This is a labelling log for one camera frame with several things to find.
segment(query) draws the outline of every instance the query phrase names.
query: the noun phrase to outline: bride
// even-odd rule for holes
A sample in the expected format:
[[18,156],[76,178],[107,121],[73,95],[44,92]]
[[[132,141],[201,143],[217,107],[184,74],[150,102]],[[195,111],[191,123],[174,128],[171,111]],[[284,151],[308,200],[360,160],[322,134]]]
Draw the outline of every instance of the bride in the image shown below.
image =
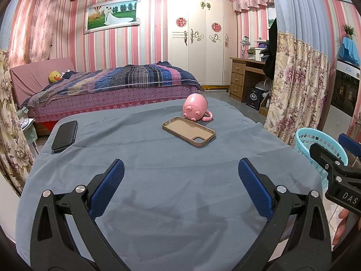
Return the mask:
[[118,18],[115,17],[113,14],[111,14],[111,7],[107,7],[105,10],[105,25],[112,25],[112,24],[118,24],[118,23],[125,23],[125,22],[131,22],[133,18],[131,17],[124,17],[124,18]]

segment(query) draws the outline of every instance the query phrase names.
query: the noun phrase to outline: wooden desk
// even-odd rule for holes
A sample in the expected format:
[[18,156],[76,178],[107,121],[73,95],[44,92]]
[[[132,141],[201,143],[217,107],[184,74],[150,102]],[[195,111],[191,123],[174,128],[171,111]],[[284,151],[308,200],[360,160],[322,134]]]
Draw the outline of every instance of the wooden desk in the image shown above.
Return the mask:
[[265,80],[262,68],[264,62],[249,59],[232,59],[232,76],[229,96],[245,103],[248,88],[254,87],[256,83]]

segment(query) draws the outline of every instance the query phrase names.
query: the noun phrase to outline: blue gripper pad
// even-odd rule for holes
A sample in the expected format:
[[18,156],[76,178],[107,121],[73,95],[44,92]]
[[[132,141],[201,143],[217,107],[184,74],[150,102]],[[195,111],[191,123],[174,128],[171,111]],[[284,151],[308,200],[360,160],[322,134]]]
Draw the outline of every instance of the blue gripper pad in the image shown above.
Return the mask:
[[356,157],[361,156],[361,145],[355,142],[352,138],[349,138],[344,133],[339,135],[339,144],[354,154]]
[[259,215],[271,220],[273,216],[272,197],[263,186],[253,169],[245,160],[238,163],[238,175],[255,205]]
[[123,180],[123,177],[124,163],[119,160],[90,197],[89,216],[92,219],[103,215],[120,182]]

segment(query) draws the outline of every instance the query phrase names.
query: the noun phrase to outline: white wedding dress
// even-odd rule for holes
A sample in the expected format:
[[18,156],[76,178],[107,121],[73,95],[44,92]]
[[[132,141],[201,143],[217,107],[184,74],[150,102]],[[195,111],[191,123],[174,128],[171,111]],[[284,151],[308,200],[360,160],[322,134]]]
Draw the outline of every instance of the white wedding dress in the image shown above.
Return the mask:
[[125,22],[131,22],[131,21],[133,21],[133,18],[131,18],[131,17],[118,18],[118,17],[115,17],[113,14],[111,14],[111,11],[109,11],[104,24],[109,26],[112,24],[125,23]]

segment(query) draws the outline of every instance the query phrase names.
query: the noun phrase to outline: wardrobe door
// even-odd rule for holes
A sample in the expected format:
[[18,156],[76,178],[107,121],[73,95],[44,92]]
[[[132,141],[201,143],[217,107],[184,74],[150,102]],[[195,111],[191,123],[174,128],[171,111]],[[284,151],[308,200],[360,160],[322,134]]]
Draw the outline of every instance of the wardrobe door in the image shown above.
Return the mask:
[[167,0],[167,14],[168,61],[173,66],[188,71],[189,19],[187,0]]
[[223,85],[231,83],[232,59],[237,57],[237,16],[233,11],[233,4],[223,0],[223,20],[224,20],[224,55],[223,55]]
[[206,82],[206,3],[188,0],[189,40],[188,71],[199,81]]
[[223,80],[223,3],[222,0],[206,1],[206,82],[222,85]]

